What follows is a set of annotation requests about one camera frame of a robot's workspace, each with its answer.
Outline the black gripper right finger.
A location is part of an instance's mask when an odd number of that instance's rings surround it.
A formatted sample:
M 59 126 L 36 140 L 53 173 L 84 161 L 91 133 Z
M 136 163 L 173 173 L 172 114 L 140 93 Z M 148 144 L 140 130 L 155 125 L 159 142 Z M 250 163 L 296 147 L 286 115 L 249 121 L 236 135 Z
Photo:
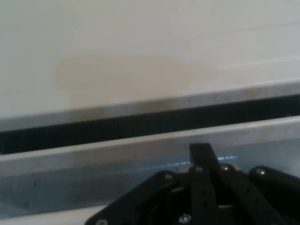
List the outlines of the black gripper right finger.
M 248 173 L 217 167 L 218 225 L 298 225 L 299 177 L 256 166 Z

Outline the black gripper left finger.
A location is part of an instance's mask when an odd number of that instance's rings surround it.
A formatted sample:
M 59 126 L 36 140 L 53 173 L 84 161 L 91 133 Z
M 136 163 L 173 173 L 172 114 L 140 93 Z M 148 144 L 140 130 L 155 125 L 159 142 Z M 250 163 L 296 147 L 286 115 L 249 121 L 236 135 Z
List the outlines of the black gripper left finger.
M 210 175 L 219 165 L 209 143 L 189 146 L 187 172 L 162 170 L 87 219 L 87 225 L 190 225 L 217 212 Z

